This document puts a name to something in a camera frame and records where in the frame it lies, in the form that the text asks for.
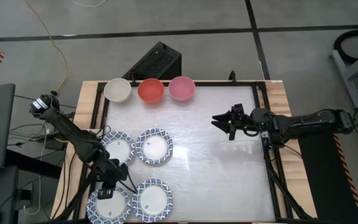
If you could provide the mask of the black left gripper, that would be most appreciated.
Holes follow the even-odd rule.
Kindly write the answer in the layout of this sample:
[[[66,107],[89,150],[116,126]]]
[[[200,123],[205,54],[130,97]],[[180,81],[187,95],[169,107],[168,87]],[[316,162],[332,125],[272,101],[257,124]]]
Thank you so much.
[[[101,159],[96,169],[102,182],[102,189],[98,190],[98,199],[112,198],[116,183],[126,180],[129,173],[127,164],[120,164],[118,159]]]

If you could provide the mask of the white plastic bowl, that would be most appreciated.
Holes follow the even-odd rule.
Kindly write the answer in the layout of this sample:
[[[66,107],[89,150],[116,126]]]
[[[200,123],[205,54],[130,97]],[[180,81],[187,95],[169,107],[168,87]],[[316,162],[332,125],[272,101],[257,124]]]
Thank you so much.
[[[131,95],[131,83],[123,78],[114,78],[104,87],[104,96],[113,103],[123,103]]]

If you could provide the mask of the grey metal stand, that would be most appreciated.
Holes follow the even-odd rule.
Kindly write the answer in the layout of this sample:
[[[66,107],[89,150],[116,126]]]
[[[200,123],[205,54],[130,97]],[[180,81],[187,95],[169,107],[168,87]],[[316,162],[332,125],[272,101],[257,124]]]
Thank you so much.
[[[358,60],[347,67],[337,50],[331,52],[331,57],[345,84],[346,90],[351,98],[354,108],[358,108],[358,91],[354,79],[358,77]]]

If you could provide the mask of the pink plastic bowl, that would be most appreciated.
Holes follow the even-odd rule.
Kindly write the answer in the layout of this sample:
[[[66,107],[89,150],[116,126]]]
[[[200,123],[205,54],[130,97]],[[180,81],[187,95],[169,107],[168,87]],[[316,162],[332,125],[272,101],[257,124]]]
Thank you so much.
[[[168,90],[175,100],[189,100],[195,93],[196,85],[192,79],[186,76],[175,77],[168,85]]]

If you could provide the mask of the large black striped-edge mat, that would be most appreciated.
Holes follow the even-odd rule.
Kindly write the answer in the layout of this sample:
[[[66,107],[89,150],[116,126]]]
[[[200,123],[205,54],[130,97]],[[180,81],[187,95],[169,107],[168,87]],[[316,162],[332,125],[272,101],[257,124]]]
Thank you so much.
[[[358,224],[358,194],[338,136],[325,132],[298,142],[318,219]]]

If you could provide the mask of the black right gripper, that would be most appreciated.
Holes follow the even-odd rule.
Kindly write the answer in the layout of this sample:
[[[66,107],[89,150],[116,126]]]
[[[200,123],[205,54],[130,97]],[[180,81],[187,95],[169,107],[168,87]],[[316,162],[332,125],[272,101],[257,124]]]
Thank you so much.
[[[244,113],[242,104],[232,106],[231,111],[224,114],[214,115],[211,124],[222,131],[229,131],[229,140],[235,139],[236,131],[241,130],[248,137],[254,137],[251,131],[254,131],[254,122],[252,118]]]

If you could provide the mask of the orange plastic bowl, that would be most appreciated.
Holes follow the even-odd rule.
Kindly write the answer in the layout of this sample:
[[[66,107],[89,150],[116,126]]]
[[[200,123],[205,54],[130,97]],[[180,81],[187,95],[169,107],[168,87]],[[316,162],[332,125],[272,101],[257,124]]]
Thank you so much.
[[[142,81],[137,89],[137,94],[146,103],[155,103],[162,99],[164,95],[163,83],[155,78]]]

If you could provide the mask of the black perforated box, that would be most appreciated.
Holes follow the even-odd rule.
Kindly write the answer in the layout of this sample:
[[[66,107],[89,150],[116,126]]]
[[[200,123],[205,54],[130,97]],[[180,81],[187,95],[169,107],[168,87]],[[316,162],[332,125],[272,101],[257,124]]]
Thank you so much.
[[[182,54],[168,45],[157,42],[132,68],[123,76],[126,80],[172,80],[181,76]]]

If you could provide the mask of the blue patterned paper bowl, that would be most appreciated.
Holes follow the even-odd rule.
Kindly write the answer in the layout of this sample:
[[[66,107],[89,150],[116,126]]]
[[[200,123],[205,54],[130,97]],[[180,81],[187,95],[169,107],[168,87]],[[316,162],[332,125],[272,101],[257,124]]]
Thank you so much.
[[[147,179],[132,195],[132,211],[142,222],[153,223],[165,220],[173,210],[173,194],[161,179]]]
[[[99,190],[89,196],[86,215],[92,224],[124,224],[131,211],[129,194],[116,187],[111,198],[99,199]]]
[[[133,139],[125,132],[116,131],[102,138],[102,144],[109,153],[110,159],[118,159],[121,164],[128,164],[134,157]]]
[[[173,140],[164,129],[147,129],[136,139],[135,149],[142,162],[162,164],[173,154]]]

